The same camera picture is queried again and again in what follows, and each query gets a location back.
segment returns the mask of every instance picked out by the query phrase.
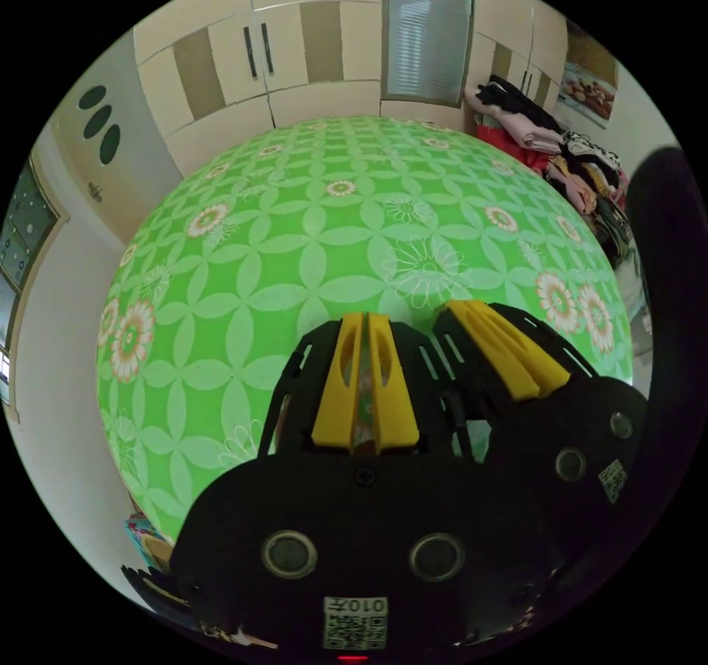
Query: screw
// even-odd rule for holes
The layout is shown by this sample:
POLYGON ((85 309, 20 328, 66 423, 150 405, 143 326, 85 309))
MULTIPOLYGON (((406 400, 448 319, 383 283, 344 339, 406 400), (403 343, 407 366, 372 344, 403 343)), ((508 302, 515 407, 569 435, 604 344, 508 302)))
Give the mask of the screw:
POLYGON ((376 472, 372 468, 362 466, 354 472, 354 482, 361 488, 369 488, 376 482, 376 472))
POLYGON ((632 436, 634 427, 632 426, 632 420, 626 414, 615 412, 610 417, 610 430, 618 439, 624 440, 632 436))

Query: window frame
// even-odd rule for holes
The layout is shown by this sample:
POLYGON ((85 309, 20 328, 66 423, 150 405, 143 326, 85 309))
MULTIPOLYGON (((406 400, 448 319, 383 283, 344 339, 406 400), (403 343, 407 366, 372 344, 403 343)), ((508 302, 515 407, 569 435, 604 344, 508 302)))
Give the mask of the window frame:
POLYGON ((24 280, 24 285, 20 289, 13 280, 8 279, 5 274, 5 279, 8 279, 10 285, 18 294, 18 300, 16 302, 14 313, 10 317, 10 323, 7 328, 7 346, 9 349, 5 349, 0 346, 2 352, 7 356, 8 362, 10 364, 10 372, 7 378, 8 384, 8 395, 10 401, 6 403, 4 400, 0 402, 2 408, 4 409, 5 416, 11 419, 15 424, 20 424, 20 415, 17 410, 17 405, 15 401, 15 359, 18 355, 18 345, 20 337, 20 329, 22 326, 22 317, 24 315, 25 307, 27 306, 27 299, 30 296, 32 290, 32 284, 35 281, 37 272, 41 267, 44 258, 52 247, 52 243, 59 234, 59 231, 69 222, 69 214, 66 209, 55 195, 51 193, 51 188, 47 183, 46 176, 38 165, 37 159, 33 152, 30 152, 27 156, 27 163, 29 164, 29 169, 32 173, 32 177, 40 190, 40 193, 44 197, 44 200, 49 206, 51 206, 52 211, 56 214, 57 220, 51 225, 49 230, 42 236, 41 241, 38 243, 36 248, 36 254, 34 258, 29 262, 29 267, 24 280))
POLYGON ((393 102, 421 102, 426 105, 438 105, 441 107, 451 107, 460 109, 465 101, 465 85, 467 84, 467 74, 470 69, 470 56, 472 51, 472 37, 474 34, 474 7, 475 2, 472 0, 472 9, 470 13, 470 23, 467 33, 467 47, 465 52, 465 64, 463 66, 462 85, 460 86, 457 100, 450 102, 449 100, 436 100, 432 97, 421 97, 417 95, 398 95, 388 92, 389 84, 389 0, 381 0, 381 99, 383 101, 393 102))

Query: pile of clothes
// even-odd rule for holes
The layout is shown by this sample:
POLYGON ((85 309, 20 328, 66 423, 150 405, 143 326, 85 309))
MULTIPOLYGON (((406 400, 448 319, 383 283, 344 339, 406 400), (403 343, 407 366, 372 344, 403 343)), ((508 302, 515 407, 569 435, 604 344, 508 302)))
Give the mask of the pile of clothes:
POLYGON ((486 86, 465 89, 475 115, 476 136, 543 175, 561 153, 561 127, 521 90, 493 75, 486 86))
POLYGON ((617 154, 585 134, 563 132, 556 120, 497 75, 465 89, 476 137, 510 154, 544 177, 580 213, 613 268, 632 255, 624 215, 628 180, 617 154))

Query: cabinet handle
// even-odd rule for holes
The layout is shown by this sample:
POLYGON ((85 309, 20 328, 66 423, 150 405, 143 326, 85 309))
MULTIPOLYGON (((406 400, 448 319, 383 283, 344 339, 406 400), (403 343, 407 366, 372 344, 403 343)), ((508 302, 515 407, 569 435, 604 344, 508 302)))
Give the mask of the cabinet handle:
POLYGON ((249 31, 249 28, 245 26, 243 28, 243 37, 246 40, 246 52, 249 54, 249 65, 251 67, 251 76, 253 78, 258 77, 258 73, 256 73, 256 62, 253 60, 253 44, 251 43, 251 32, 249 31))
POLYGON ((268 41, 268 26, 263 23, 260 25, 260 30, 263 32, 263 46, 265 46, 265 61, 268 64, 268 72, 273 74, 273 59, 271 58, 271 44, 268 41))

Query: red fabric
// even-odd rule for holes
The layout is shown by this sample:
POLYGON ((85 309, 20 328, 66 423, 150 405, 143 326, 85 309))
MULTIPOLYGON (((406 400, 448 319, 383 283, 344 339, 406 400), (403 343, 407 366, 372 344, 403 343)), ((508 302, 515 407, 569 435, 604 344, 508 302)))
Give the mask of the red fabric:
POLYGON ((483 142, 487 142, 493 147, 513 156, 517 161, 526 164, 538 175, 543 175, 548 166, 549 154, 520 147, 505 129, 477 125, 477 139, 481 139, 483 142))

